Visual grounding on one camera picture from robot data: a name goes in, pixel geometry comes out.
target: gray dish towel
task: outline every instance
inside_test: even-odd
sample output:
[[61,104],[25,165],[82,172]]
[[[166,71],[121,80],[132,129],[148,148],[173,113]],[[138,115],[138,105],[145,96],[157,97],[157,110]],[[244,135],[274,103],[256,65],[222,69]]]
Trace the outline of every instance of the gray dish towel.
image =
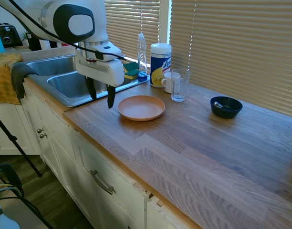
[[24,98],[24,87],[23,87],[23,81],[24,78],[28,74],[36,74],[38,75],[31,67],[27,66],[23,63],[15,64],[11,71],[11,83],[13,86],[13,89],[17,93],[17,98],[22,99]]

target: navy blue bowl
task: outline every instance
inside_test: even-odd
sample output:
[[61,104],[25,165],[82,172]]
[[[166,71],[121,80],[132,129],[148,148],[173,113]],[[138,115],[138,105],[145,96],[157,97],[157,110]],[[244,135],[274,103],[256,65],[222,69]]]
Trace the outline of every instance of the navy blue bowl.
[[[214,106],[214,102],[220,103],[223,107],[219,109]],[[235,118],[235,116],[242,110],[242,104],[236,99],[230,97],[218,96],[210,101],[212,112],[220,118]]]

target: blue liquid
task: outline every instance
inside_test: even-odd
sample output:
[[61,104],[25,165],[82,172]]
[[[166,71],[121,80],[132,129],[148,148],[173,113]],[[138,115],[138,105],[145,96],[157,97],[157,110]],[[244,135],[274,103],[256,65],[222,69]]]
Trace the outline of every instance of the blue liquid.
[[147,80],[147,73],[146,72],[139,72],[137,75],[138,81],[145,81]]

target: dish soap bottle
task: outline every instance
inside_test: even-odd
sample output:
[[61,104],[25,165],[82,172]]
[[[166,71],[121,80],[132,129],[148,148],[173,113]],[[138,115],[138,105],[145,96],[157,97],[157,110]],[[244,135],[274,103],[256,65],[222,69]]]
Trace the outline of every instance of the dish soap bottle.
[[143,33],[138,35],[137,41],[137,63],[139,81],[147,80],[147,58],[146,58],[146,41]]

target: sink basin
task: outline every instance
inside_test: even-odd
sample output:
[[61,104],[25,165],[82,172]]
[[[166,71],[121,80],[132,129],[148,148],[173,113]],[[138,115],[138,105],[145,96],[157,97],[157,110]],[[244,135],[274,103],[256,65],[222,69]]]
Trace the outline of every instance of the sink basin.
[[29,62],[27,65],[42,76],[60,75],[76,71],[75,57],[73,55]]
[[[73,107],[92,101],[85,76],[76,71],[74,55],[25,62],[25,64],[38,73],[38,75],[30,74],[28,77],[63,105]],[[147,81],[149,81],[149,77],[142,82],[137,79],[129,80],[125,78],[123,84],[116,88],[116,92]],[[94,80],[94,86],[97,98],[108,95],[106,84]]]

